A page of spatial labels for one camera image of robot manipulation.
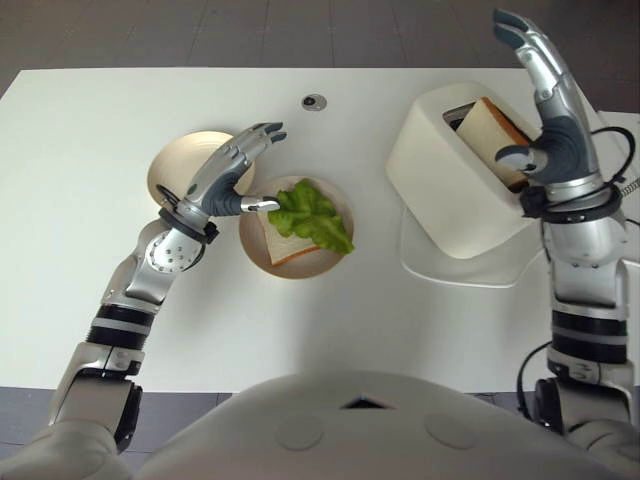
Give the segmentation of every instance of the beige plate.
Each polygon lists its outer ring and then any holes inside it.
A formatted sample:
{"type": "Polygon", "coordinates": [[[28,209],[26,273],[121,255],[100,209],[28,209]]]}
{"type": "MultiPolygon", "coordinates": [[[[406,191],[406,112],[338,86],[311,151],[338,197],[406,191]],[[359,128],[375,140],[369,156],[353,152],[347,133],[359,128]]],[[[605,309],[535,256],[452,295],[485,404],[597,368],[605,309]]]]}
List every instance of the beige plate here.
{"type": "MultiPolygon", "coordinates": [[[[220,145],[231,138],[223,132],[196,132],[176,138],[166,145],[153,159],[147,174],[147,188],[149,193],[160,205],[163,197],[156,185],[163,185],[178,198],[187,193],[189,182],[198,169],[207,161],[220,145]]],[[[249,191],[255,175],[255,163],[240,177],[236,185],[236,192],[244,195],[249,191]]]]}
{"type": "MultiPolygon", "coordinates": [[[[255,196],[275,196],[279,190],[293,190],[293,187],[303,178],[307,178],[311,184],[322,192],[335,205],[338,214],[342,217],[344,228],[353,239],[353,217],[347,205],[344,195],[329,183],[318,178],[311,177],[281,177],[271,180],[265,185],[257,188],[252,194],[255,196]]],[[[243,214],[240,216],[240,241],[244,251],[258,267],[265,272],[282,278],[309,278],[326,272],[343,255],[338,255],[329,250],[315,250],[296,257],[282,265],[271,265],[267,243],[264,238],[264,230],[260,225],[257,215],[243,214]]]]}

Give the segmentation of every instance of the white table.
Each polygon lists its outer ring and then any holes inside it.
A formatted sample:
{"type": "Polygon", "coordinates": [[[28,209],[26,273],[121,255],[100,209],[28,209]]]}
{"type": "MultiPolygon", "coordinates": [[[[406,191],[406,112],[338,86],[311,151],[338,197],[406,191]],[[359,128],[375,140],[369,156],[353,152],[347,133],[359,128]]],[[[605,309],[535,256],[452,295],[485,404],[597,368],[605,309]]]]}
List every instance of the white table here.
{"type": "MultiPolygon", "coordinates": [[[[412,101],[459,81],[486,84],[539,124],[528,77],[516,69],[22,72],[0,101],[0,385],[56,386],[113,269],[156,215],[145,179],[163,145],[283,120],[289,138],[259,159],[256,184],[290,174],[333,183],[350,202],[356,251],[319,277],[283,280],[246,257],[237,219],[218,221],[222,233],[156,318],[136,381],[146,390],[236,391],[308,369],[355,368],[463,391],[513,390],[524,355],[550,337],[545,262],[513,288],[487,290],[425,282],[398,257],[403,206],[384,163],[412,101]],[[302,110],[312,92],[328,98],[325,111],[302,110]]],[[[632,301],[630,358],[640,363],[632,301]]],[[[540,355],[527,385],[546,376],[540,355]]]]}

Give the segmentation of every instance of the lettuce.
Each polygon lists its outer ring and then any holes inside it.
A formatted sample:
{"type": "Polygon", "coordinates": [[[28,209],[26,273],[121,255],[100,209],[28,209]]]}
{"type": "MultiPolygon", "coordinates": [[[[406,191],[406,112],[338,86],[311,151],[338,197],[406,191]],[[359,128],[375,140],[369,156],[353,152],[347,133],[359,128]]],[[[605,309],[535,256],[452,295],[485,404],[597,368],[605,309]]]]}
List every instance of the lettuce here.
{"type": "Polygon", "coordinates": [[[342,224],[342,217],[326,197],[307,180],[300,180],[293,191],[278,192],[280,210],[268,213],[269,223],[283,237],[292,233],[301,238],[311,238],[320,248],[341,255],[355,248],[342,224]]]}

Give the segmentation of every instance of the bread slice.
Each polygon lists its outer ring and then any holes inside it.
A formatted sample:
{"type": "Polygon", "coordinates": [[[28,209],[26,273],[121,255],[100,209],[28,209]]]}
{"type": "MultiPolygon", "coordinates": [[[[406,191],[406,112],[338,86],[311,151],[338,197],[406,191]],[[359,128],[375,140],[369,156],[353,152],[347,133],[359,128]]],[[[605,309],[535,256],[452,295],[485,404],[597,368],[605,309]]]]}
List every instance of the bread slice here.
{"type": "Polygon", "coordinates": [[[278,229],[269,223],[267,212],[258,212],[258,219],[264,230],[271,265],[281,265],[292,258],[320,249],[310,238],[300,238],[295,234],[286,238],[280,235],[278,229]]]}
{"type": "Polygon", "coordinates": [[[509,189],[517,190],[527,181],[523,173],[496,162],[501,148],[529,141],[487,97],[474,104],[456,133],[509,189]]]}

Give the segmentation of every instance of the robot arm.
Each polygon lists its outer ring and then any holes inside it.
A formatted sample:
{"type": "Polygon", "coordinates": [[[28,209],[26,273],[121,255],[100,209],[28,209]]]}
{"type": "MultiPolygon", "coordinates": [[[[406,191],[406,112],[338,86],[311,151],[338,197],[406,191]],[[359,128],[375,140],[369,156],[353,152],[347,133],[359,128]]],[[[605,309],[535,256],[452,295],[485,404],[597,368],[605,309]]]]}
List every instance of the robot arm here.
{"type": "MultiPolygon", "coordinates": [[[[551,264],[555,378],[538,381],[534,420],[621,473],[634,475],[640,447],[631,425],[633,364],[627,359],[628,279],[622,197],[604,182],[579,90],[549,39],[528,19],[494,12],[494,33],[529,72],[542,135],[496,161],[524,172],[543,198],[537,213],[551,264]]],[[[525,214],[532,198],[525,192],[525,214]]]]}
{"type": "Polygon", "coordinates": [[[281,128],[282,123],[254,125],[222,145],[196,173],[187,196],[170,198],[160,219],[143,228],[54,393],[49,426],[0,467],[0,476],[130,477],[116,455],[135,431],[142,389],[128,377],[140,370],[144,342],[173,281],[202,258],[217,235],[209,218],[279,208],[275,199],[241,197],[233,188],[260,153],[284,140],[281,128]]]}

